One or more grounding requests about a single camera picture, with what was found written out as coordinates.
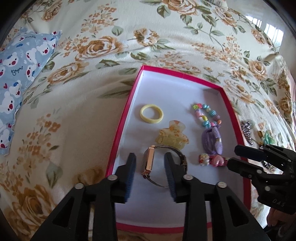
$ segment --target screw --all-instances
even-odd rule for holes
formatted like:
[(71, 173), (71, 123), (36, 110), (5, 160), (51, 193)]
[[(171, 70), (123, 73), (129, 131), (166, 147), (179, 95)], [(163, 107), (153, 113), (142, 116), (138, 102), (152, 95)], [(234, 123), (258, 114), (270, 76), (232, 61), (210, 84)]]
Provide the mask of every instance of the screw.
[(77, 183), (75, 184), (75, 188), (76, 189), (82, 189), (84, 187), (84, 184), (83, 183)]
[(227, 184), (225, 182), (218, 182), (217, 185), (220, 188), (226, 188), (227, 187)]
[(183, 176), (183, 178), (184, 178), (185, 180), (192, 180), (192, 179), (193, 179), (193, 176), (190, 175), (190, 174), (185, 174), (185, 175)]
[(110, 176), (107, 177), (107, 179), (108, 179), (109, 181), (114, 181), (114, 180), (117, 179), (117, 176), (116, 176), (116, 175), (110, 175)]

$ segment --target blue pillow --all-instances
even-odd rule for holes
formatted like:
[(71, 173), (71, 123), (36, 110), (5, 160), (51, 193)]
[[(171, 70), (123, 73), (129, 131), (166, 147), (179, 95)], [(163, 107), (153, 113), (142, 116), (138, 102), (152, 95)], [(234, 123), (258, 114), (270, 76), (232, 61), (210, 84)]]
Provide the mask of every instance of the blue pillow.
[(8, 154), (22, 95), (54, 52), (61, 32), (38, 34), (23, 28), (0, 52), (0, 154)]

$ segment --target yellow hair tie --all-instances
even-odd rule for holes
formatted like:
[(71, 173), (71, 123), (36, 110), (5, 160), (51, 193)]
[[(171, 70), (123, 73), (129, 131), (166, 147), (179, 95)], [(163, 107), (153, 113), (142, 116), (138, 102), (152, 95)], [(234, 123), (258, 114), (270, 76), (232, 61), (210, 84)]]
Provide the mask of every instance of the yellow hair tie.
[[(158, 111), (158, 113), (159, 113), (159, 118), (158, 119), (149, 119), (146, 116), (144, 116), (144, 114), (143, 114), (144, 110), (146, 110), (149, 107), (151, 107), (151, 108)], [(141, 116), (143, 121), (148, 122), (150, 124), (156, 124), (156, 123), (159, 123), (163, 119), (163, 111), (157, 105), (147, 104), (147, 105), (144, 105), (142, 107), (142, 109), (140, 110), (140, 116)]]

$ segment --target white floor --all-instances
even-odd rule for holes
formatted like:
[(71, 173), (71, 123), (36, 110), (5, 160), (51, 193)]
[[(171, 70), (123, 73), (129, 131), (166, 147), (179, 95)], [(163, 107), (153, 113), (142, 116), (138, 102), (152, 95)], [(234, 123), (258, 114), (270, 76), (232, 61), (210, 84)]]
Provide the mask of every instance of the white floor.
[(229, 8), (249, 16), (249, 20), (266, 32), (296, 80), (296, 40), (281, 17), (263, 0), (227, 0), (227, 4)]

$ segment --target bed sheet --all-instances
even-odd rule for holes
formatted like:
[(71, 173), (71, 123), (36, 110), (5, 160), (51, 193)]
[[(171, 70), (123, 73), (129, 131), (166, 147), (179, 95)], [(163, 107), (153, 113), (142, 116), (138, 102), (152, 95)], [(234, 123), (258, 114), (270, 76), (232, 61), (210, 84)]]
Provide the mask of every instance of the bed sheet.
[[(62, 30), (62, 37), (24, 94), (10, 154), (0, 160), (0, 207), (21, 240), (30, 239), (75, 183), (104, 178), (143, 64), (222, 86), (237, 118), (252, 122), (253, 147), (262, 131), (268, 141), (295, 149), (286, 63), (270, 39), (233, 9), (204, 0), (37, 0), (2, 48), (22, 26)], [(252, 188), (251, 212), (264, 225), (269, 208), (256, 195)], [(119, 231), (118, 238), (181, 240), (181, 234)]]

